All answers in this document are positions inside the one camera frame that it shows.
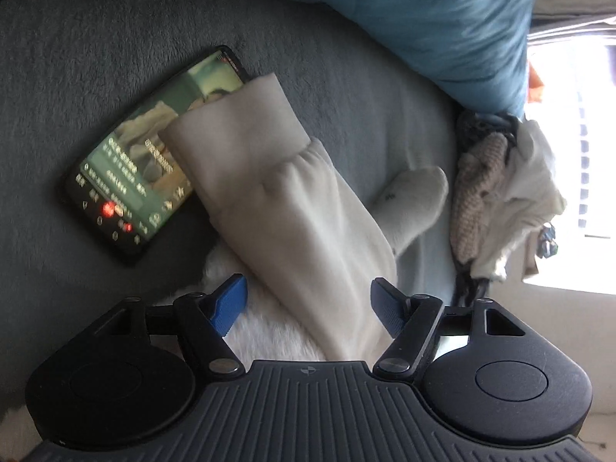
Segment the orange item on windowsill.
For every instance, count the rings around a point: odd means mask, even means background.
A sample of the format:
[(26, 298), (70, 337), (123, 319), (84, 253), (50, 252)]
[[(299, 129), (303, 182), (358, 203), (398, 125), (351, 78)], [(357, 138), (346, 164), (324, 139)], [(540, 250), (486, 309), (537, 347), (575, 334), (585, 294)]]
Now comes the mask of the orange item on windowsill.
[(540, 103), (542, 101), (544, 92), (544, 84), (541, 78), (532, 64), (528, 64), (528, 90), (527, 90), (527, 102), (528, 103)]

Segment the grey curtain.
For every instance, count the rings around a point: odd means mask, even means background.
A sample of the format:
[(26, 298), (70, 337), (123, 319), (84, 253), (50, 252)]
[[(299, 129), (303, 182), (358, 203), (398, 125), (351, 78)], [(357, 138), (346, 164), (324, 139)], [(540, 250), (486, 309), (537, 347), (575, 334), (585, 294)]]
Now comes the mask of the grey curtain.
[(615, 38), (615, 0), (536, 0), (529, 44), (581, 35)]

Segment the beige zip hoodie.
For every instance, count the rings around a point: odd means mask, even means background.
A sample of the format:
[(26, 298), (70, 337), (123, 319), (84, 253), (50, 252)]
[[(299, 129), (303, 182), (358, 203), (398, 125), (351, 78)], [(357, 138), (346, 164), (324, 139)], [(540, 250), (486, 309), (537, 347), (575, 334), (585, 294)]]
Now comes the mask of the beige zip hoodie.
[(375, 363), (390, 335), (371, 284), (395, 277), (392, 249), (277, 77), (190, 110), (160, 137), (223, 242), (325, 356)]

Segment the black smartphone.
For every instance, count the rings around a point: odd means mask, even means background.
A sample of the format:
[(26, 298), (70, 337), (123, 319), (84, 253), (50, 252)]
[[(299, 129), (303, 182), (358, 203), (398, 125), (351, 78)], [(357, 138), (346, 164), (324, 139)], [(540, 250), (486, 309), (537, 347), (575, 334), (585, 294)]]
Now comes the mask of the black smartphone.
[(136, 264), (193, 192), (160, 132), (248, 81), (229, 47), (209, 49), (135, 103), (63, 176), (64, 203), (113, 258)]

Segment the blue duvet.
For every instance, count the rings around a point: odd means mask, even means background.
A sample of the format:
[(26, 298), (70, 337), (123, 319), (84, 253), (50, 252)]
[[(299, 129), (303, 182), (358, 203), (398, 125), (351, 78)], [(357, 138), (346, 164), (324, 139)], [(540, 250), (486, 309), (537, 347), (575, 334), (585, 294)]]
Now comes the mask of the blue duvet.
[(311, 0), (357, 24), (469, 110), (520, 116), (534, 0)]

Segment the dark furry garment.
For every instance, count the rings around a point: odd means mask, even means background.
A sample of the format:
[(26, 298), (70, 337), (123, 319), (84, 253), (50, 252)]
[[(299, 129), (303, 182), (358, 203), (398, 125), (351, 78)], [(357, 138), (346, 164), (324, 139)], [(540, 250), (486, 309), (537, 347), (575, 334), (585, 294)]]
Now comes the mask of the dark furry garment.
[(489, 115), (465, 110), (457, 119), (455, 127), (457, 151), (468, 152), (491, 134), (503, 135), (506, 138), (507, 151), (511, 151), (517, 146), (519, 126), (520, 120), (511, 115)]

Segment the grey-blue bed blanket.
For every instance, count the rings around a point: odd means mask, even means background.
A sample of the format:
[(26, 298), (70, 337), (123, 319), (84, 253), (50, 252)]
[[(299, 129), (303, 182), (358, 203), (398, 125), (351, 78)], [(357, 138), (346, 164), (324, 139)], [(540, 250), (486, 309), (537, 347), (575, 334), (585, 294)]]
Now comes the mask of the grey-blue bed blanket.
[(450, 99), (334, 10), (291, 0), (1, 0), (1, 406), (117, 301), (197, 286), (215, 238), (188, 200), (135, 266), (56, 192), (136, 102), (217, 45), (274, 73), (308, 134), (373, 200), (406, 168), (456, 166)]

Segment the pale beige crumpled garment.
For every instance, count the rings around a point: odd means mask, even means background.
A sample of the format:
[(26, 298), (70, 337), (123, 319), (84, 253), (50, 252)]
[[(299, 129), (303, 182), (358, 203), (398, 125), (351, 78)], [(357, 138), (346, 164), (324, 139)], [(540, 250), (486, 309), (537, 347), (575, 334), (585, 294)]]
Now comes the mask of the pale beige crumpled garment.
[(471, 265), (472, 278), (504, 281), (511, 254), (528, 235), (563, 213), (566, 200), (556, 185), (553, 163), (539, 124), (522, 122), (502, 178), (487, 196), (487, 219)]

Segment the checked pink cloth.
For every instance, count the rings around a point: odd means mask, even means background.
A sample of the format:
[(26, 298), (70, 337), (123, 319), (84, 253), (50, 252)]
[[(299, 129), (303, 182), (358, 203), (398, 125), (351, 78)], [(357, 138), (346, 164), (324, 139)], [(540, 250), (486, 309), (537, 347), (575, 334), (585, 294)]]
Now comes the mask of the checked pink cloth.
[(507, 138), (492, 132), (459, 158), (450, 220), (450, 244), (459, 264), (468, 265), (479, 255), (484, 199), (503, 178), (507, 149)]

